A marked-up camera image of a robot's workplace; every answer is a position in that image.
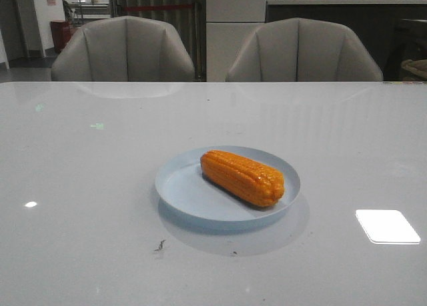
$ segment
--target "gray chair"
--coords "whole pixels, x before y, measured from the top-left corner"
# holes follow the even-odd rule
[[[81,27],[52,65],[53,81],[193,81],[194,66],[169,23],[123,16]]]
[[[244,41],[227,81],[382,81],[357,35],[326,21],[266,23]]]

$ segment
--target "white table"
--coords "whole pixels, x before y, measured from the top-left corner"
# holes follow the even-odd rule
[[[1,305],[426,304],[425,84],[4,83],[0,140]],[[293,165],[287,214],[175,220],[155,175],[211,145]],[[400,211],[420,242],[371,242],[357,209]]]

